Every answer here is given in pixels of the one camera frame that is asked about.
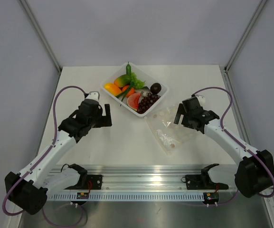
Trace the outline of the clear zip top bag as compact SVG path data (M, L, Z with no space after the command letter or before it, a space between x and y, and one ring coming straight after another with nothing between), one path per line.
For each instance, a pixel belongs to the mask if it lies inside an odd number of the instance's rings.
M151 132L168 156L198 134L195 130L174 123L178 107L178 104L172 105L145 116Z

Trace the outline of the green orange mango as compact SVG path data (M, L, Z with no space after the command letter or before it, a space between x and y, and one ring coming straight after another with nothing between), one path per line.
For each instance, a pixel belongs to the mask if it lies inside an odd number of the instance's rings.
M131 80L132 80L132 77L130 75L124 74L117 77L114 80L114 84L119 88L123 88L124 86L129 85Z

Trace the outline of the green scallion bunch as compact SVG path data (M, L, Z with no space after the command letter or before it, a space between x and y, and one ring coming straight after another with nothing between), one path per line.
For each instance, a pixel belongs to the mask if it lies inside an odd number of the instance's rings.
M129 86L123 91L121 92L119 95L116 96L116 98L122 98L121 101L124 100L124 98L126 97L126 95L130 92L130 90L134 87L135 83L133 81L130 82Z

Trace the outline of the green chili pepper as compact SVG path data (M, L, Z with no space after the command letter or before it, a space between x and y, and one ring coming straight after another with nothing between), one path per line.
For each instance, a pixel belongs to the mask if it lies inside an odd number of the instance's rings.
M129 62L127 62L127 65L126 65L126 74L127 75L131 75L131 73L132 73L132 68L131 68L131 65L130 65L130 63Z

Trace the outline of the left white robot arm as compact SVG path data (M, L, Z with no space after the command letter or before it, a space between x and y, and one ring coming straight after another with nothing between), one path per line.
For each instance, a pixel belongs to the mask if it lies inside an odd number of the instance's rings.
M69 167L52 178L48 174L57 162L92 128L112 126L109 104L101 106L97 99L85 99L68 118L62 121L52 144L18 173L5 177L6 197L30 215L38 213L48 197L68 188L90 187L87 170L80 165Z

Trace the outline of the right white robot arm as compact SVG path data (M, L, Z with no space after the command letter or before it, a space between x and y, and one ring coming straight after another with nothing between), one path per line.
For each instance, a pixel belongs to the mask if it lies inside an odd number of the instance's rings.
M201 132L214 140L235 162L237 168L222 168L212 164L203 168L201 185L212 188L215 184L236 187L250 198L269 187L274 189L274 161L272 154L259 151L228 131L219 116L205 110L197 97L182 101L174 119L175 124Z

